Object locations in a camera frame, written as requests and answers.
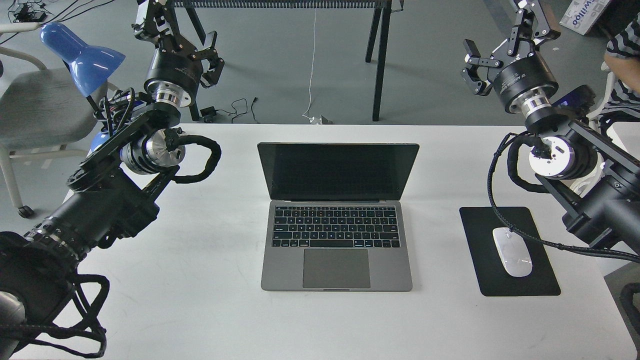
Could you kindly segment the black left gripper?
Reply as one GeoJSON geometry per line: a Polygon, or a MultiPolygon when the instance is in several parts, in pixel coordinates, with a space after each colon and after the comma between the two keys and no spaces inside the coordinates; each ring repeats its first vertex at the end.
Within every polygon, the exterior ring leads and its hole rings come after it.
{"type": "Polygon", "coordinates": [[[209,59],[206,71],[201,59],[217,54],[217,32],[208,32],[198,51],[197,46],[181,34],[169,0],[138,0],[132,29],[136,39],[155,47],[144,82],[147,94],[159,94],[170,88],[178,94],[195,95],[200,87],[208,89],[218,84],[226,64],[224,59],[209,59]]]}

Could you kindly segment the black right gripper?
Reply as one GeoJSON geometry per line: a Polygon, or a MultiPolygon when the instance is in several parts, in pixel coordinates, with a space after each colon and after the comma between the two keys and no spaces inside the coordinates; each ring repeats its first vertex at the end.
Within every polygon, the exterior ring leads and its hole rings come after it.
{"type": "Polygon", "coordinates": [[[562,34],[551,6],[544,0],[519,0],[509,36],[496,48],[492,58],[482,57],[476,43],[464,39],[466,67],[461,78],[471,93],[488,96],[496,92],[504,110],[510,114],[553,114],[550,97],[558,82],[539,51],[543,44],[562,34]],[[495,68],[482,79],[479,68],[495,68]]]}

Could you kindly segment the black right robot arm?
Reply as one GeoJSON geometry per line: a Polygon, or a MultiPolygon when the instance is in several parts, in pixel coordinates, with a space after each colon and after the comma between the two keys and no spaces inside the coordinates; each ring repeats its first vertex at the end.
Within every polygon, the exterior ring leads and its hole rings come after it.
{"type": "Polygon", "coordinates": [[[558,83],[542,55],[541,45],[557,39],[553,13],[539,0],[512,0],[514,24],[505,40],[480,54],[471,39],[464,41],[461,77],[478,96],[494,91],[509,114],[521,114],[526,130],[503,137],[487,174],[487,196],[497,218],[525,240],[569,251],[639,262],[639,162],[592,129],[586,112],[594,92],[583,87],[566,95],[569,104],[550,101],[558,83]],[[566,230],[584,247],[552,243],[528,234],[500,213],[494,201],[496,164],[507,152],[510,180],[525,191],[550,194],[565,209],[566,230]]]}

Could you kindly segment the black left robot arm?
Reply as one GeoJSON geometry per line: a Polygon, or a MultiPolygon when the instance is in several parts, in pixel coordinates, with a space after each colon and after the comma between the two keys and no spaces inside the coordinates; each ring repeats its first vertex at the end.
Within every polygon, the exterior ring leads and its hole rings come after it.
{"type": "Polygon", "coordinates": [[[46,346],[41,334],[96,341],[98,351],[84,357],[102,357],[106,330],[98,314],[110,283],[79,274],[80,262],[155,221],[156,199],[169,183],[202,182],[220,161],[217,142],[178,127],[180,109],[196,110],[199,86],[220,77],[217,34],[198,30],[203,48],[190,43],[171,0],[140,0],[132,29],[155,46],[144,91],[103,98],[97,114],[108,137],[67,180],[71,197],[25,234],[1,233],[3,360],[30,344],[46,346]]]}

